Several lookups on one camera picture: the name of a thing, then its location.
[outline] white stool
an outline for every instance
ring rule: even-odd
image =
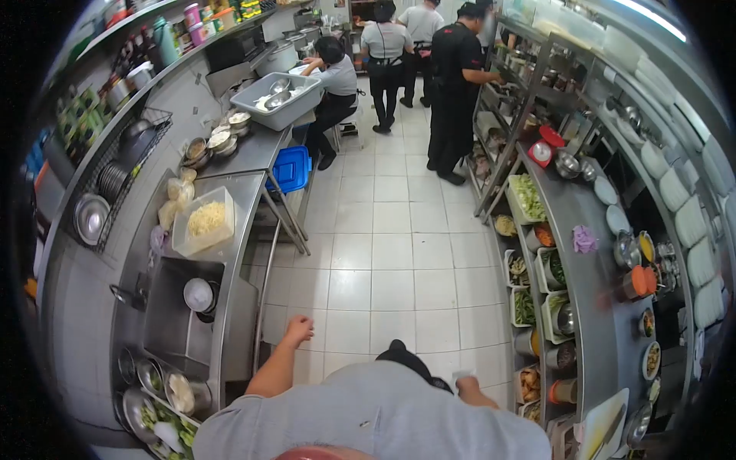
[[[352,126],[354,127],[354,131],[358,134],[358,145],[360,146],[360,150],[363,149],[363,136],[361,135],[360,130],[358,129],[358,119],[363,115],[363,108],[361,106],[357,107],[357,110],[353,112],[352,115],[346,117],[343,121],[340,121],[338,124],[332,127],[332,134],[335,138],[335,147],[338,152],[342,151],[342,145],[340,144],[340,134],[343,127]]]

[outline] person's hand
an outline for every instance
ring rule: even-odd
[[[314,320],[304,315],[296,315],[289,320],[281,343],[295,350],[303,341],[311,340],[314,335]]]

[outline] blue lid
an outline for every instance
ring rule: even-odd
[[[274,177],[285,194],[304,188],[311,170],[312,159],[309,158],[309,151],[304,146],[279,150],[273,167]],[[274,189],[270,180],[266,181],[266,188]]]

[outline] kitchen worker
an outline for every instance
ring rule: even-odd
[[[406,107],[414,106],[414,82],[417,81],[417,72],[422,72],[424,79],[424,96],[419,98],[423,106],[431,105],[432,86],[432,35],[445,25],[445,20],[437,12],[439,0],[424,0],[416,7],[409,7],[401,13],[397,22],[406,26],[411,41],[414,42],[414,53],[404,55],[406,67],[406,81],[404,97],[399,102]]]
[[[345,53],[337,38],[321,37],[314,42],[314,51],[317,57],[304,59],[304,63],[308,66],[302,75],[311,75],[314,69],[321,68],[322,71],[312,77],[317,77],[322,81],[325,96],[314,109],[316,120],[307,129],[304,144],[313,161],[317,161],[319,153],[322,153],[317,169],[324,171],[337,157],[335,149],[325,137],[325,131],[345,120],[358,109],[356,94],[358,75],[355,73],[350,56]]]
[[[363,29],[361,53],[364,57],[368,56],[370,95],[378,115],[378,124],[373,130],[388,134],[395,121],[396,95],[404,80],[403,53],[414,52],[414,45],[406,27],[391,22],[396,12],[396,5],[392,0],[378,0],[373,11],[375,23],[368,24]]]
[[[312,335],[311,319],[291,318],[245,395],[202,423],[196,459],[551,457],[536,423],[499,409],[473,376],[457,379],[459,398],[428,383],[427,367],[399,340],[373,362],[293,386],[294,351]]]
[[[453,172],[460,158],[473,149],[473,109],[479,85],[503,82],[496,72],[482,70],[481,44],[476,35],[483,27],[486,9],[464,3],[456,23],[432,37],[434,100],[430,122],[427,169],[454,185],[465,178]]]

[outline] dish rack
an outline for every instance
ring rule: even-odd
[[[79,179],[79,182],[77,183],[77,186],[69,202],[70,207],[69,212],[66,216],[64,227],[67,234],[71,235],[77,241],[77,243],[92,250],[93,252],[100,253],[105,250],[107,238],[110,236],[110,231],[113,228],[113,223],[115,222],[115,219],[118,216],[118,212],[120,212],[120,209],[125,202],[125,197],[128,195],[130,187],[135,181],[135,178],[138,175],[138,172],[141,170],[142,165],[146,162],[146,160],[148,160],[148,158],[151,156],[151,153],[153,152],[153,149],[156,148],[163,136],[166,134],[166,132],[169,131],[169,128],[171,128],[171,125],[173,123],[171,121],[172,115],[173,114],[171,112],[155,109],[152,107],[142,107],[140,110],[131,110],[125,116],[125,118],[113,128],[110,134],[103,141],[103,144],[99,147],[98,152],[104,153],[97,158],[92,158],[89,166],[85,168],[83,175]],[[108,203],[110,205],[110,212],[105,219],[105,223],[102,225],[102,230],[100,232],[99,239],[97,240],[97,244],[87,244],[79,237],[79,234],[77,234],[76,230],[74,229],[74,206],[83,194],[99,194],[99,187],[97,185],[98,176],[102,172],[103,168],[110,161],[115,160],[118,157],[118,151],[120,149],[120,134],[125,130],[125,128],[130,126],[134,121],[137,121],[139,118],[150,121],[155,128],[156,133],[151,141],[148,143],[146,148],[143,149],[143,153],[139,157],[138,162],[136,163],[136,167],[133,168],[130,173],[128,173],[123,186],[120,188],[120,191],[118,192],[115,199],[112,200],[112,202]]]

